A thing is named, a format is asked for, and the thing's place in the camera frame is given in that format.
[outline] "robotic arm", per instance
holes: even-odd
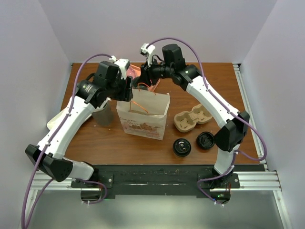
[[[157,63],[154,59],[154,49],[153,45],[148,47],[146,43],[141,47],[140,53],[147,58],[147,61],[141,66],[141,76],[136,84],[145,83],[151,86],[156,84],[160,78],[171,78],[176,85],[181,86],[184,91],[187,91],[204,105],[221,128],[214,137],[218,146],[214,170],[216,175],[224,174],[230,168],[234,151],[238,149],[247,134],[247,126],[229,114],[219,101],[246,122],[249,122],[249,114],[246,111],[240,113],[207,83],[209,90],[216,98],[212,96],[203,83],[200,70],[193,64],[185,64],[181,48],[177,44],[169,44],[162,48],[164,61],[161,63]]]
[[[95,74],[91,74],[86,80],[78,83],[73,109],[52,142],[49,143],[48,140],[66,114],[60,117],[57,124],[37,146],[28,145],[26,148],[25,153],[33,164],[36,163],[45,145],[48,145],[47,151],[39,164],[41,171],[58,182],[68,177],[89,180],[93,176],[94,168],[91,165],[69,160],[64,155],[80,126],[96,108],[104,106],[103,102],[108,97],[119,101],[130,101],[132,99],[132,78],[126,76],[129,66],[130,63],[127,59],[119,59],[114,63],[103,61],[100,62]],[[71,99],[65,111],[68,112],[70,105]]]

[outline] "open bag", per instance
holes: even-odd
[[[163,140],[169,94],[133,89],[131,102],[118,101],[116,109],[127,134]]]

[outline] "purple cable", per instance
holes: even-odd
[[[78,78],[80,76],[80,73],[81,73],[81,70],[82,68],[84,67],[84,65],[89,61],[91,60],[92,58],[94,57],[97,57],[97,56],[106,56],[106,57],[109,57],[111,58],[110,55],[107,55],[107,54],[96,54],[94,56],[91,56],[89,57],[87,60],[84,61],[84,63],[81,64],[79,70],[77,71],[77,74],[76,74],[76,77],[75,77],[75,81],[74,81],[74,86],[73,86],[73,92],[72,92],[72,98],[71,98],[71,105],[68,109],[69,113],[71,112],[72,108],[73,108],[73,104],[74,104],[74,98],[75,98],[75,92],[76,92],[76,87],[77,87],[77,81],[78,81]],[[58,131],[62,128],[63,124],[66,122],[66,120],[68,119],[69,117],[69,114],[66,114],[64,119],[62,120],[62,122],[59,124],[59,126],[56,128],[56,130],[54,131],[54,133],[50,136],[48,142],[50,143],[52,141],[52,139],[56,136],[56,134],[58,133]],[[44,148],[42,149],[41,153],[39,154],[38,158],[37,158],[37,161],[35,163],[35,166],[34,166],[34,169],[32,171],[32,174],[30,176],[30,180],[29,180],[29,183],[28,183],[28,186],[25,190],[25,195],[24,195],[24,199],[23,199],[23,205],[22,205],[22,210],[21,210],[21,228],[22,229],[26,229],[29,225],[29,222],[31,220],[31,217],[32,217],[32,214],[33,214],[33,211],[31,209],[30,211],[30,214],[28,216],[28,220],[27,220],[27,224],[25,224],[25,210],[26,210],[26,205],[27,205],[27,201],[28,201],[28,197],[29,197],[29,193],[30,193],[30,187],[32,185],[32,182],[33,182],[33,179],[34,179],[34,176],[35,176],[35,173],[36,173],[36,170],[38,168],[38,165],[41,161],[41,158],[44,154],[44,152],[47,150],[48,146],[45,145]],[[41,190],[41,193],[40,195],[36,198],[36,201],[38,201],[39,197],[41,196],[42,192],[43,192],[44,189]]]
[[[107,196],[107,188],[104,184],[100,183],[100,182],[96,182],[96,181],[90,181],[90,180],[83,180],[83,179],[79,179],[81,182],[84,182],[84,183],[88,183],[88,184],[96,184],[96,185],[101,185],[103,186],[103,188],[105,189],[105,194],[102,198],[99,198],[97,201],[94,201],[94,202],[90,202],[90,201],[87,201],[86,203],[88,204],[98,204],[100,202],[102,202],[106,196]]]
[[[206,87],[206,90],[211,94],[211,96],[213,96],[213,98],[219,102],[221,104],[221,106],[223,106],[223,108],[229,113],[231,114],[234,118],[238,119],[239,121],[241,121],[242,123],[246,124],[249,128],[251,128],[255,133],[256,135],[259,137],[260,141],[262,142],[262,145],[263,145],[263,149],[264,149],[264,155],[261,157],[261,158],[253,158],[253,157],[250,157],[248,154],[246,154],[245,152],[241,151],[241,150],[235,150],[234,151],[234,156],[233,156],[233,160],[232,160],[232,163],[230,165],[230,167],[221,175],[217,176],[217,177],[212,177],[212,178],[207,178],[207,179],[201,179],[197,182],[197,186],[198,188],[209,198],[211,199],[212,201],[214,201],[214,199],[208,195],[204,190],[202,190],[202,188],[200,187],[200,183],[201,182],[205,182],[205,181],[208,181],[208,180],[215,180],[215,179],[219,179],[223,176],[225,176],[230,170],[231,170],[231,167],[232,165],[234,164],[234,161],[235,161],[235,157],[236,157],[236,154],[235,152],[239,152],[241,154],[243,154],[244,156],[246,156],[247,158],[251,159],[251,160],[254,160],[254,161],[262,161],[262,160],[265,160],[266,157],[267,157],[267,146],[266,146],[266,143],[265,141],[263,140],[263,137],[258,133],[258,131],[254,128],[254,126],[252,126],[251,124],[249,124],[248,122],[246,122],[244,119],[238,117],[237,115],[235,115],[233,112],[230,111],[230,109],[209,89],[208,87],[208,84],[207,84],[207,81],[206,81],[206,78],[205,78],[205,75],[204,75],[204,71],[203,71],[203,67],[202,67],[202,63],[201,63],[201,60],[197,54],[197,52],[186,42],[180,40],[180,39],[177,39],[175,37],[164,37],[164,38],[160,38],[160,39],[157,39],[157,40],[154,40],[153,42],[149,43],[148,46],[146,48],[148,48],[149,46],[151,46],[152,44],[155,44],[156,42],[159,42],[159,41],[163,41],[163,40],[174,40],[174,41],[178,41],[178,42],[181,42],[182,44],[186,45],[195,55],[198,63],[199,63],[199,67],[200,67],[200,70],[201,70],[201,73],[202,73],[202,78],[203,78],[203,83]]]

